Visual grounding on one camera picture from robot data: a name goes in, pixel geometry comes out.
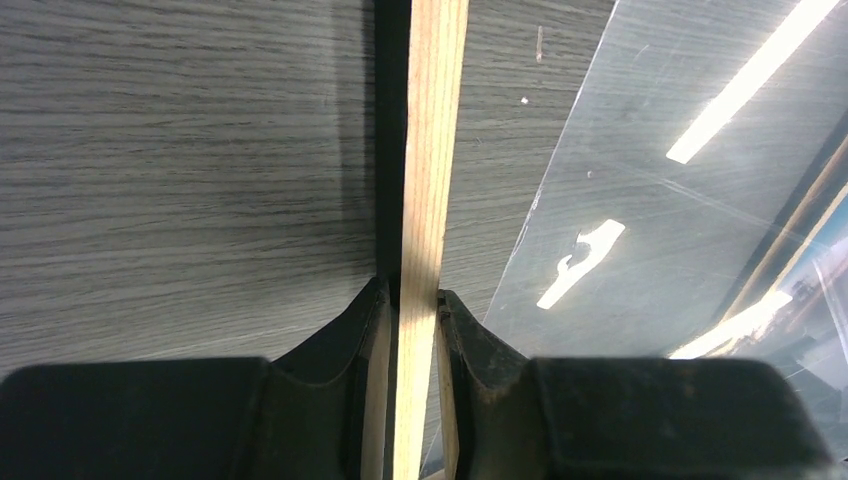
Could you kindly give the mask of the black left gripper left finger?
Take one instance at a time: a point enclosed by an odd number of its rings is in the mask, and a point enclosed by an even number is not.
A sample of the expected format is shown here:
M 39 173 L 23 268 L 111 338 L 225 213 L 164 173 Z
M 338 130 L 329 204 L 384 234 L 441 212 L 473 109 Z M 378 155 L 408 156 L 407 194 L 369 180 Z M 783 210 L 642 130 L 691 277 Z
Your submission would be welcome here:
M 282 357 L 35 365 L 1 385 L 5 479 L 379 479 L 390 296 Z

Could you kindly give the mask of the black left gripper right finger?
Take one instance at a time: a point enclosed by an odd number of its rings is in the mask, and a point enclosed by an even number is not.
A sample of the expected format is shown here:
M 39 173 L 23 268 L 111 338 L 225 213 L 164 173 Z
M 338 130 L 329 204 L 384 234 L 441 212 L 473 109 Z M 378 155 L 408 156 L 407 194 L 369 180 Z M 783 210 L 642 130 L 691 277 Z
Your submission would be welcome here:
M 840 479 L 800 398 L 746 359 L 528 358 L 438 296 L 450 479 Z

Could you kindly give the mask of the clear acrylic sheet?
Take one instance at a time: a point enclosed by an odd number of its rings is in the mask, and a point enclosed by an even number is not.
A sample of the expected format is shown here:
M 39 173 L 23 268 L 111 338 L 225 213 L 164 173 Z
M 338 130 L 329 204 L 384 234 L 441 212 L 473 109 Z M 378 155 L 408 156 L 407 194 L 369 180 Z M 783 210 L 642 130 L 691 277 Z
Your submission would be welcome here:
M 843 1 L 470 5 L 441 285 L 526 356 L 769 362 L 842 188 Z

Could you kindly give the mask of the light wooden picture frame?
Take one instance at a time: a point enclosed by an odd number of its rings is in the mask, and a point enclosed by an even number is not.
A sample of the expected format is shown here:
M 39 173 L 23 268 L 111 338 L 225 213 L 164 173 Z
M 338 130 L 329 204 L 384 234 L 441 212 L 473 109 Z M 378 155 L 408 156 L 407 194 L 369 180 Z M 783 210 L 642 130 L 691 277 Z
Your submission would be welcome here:
M 360 475 L 419 475 L 469 5 L 377 1 L 375 257 L 383 296 Z

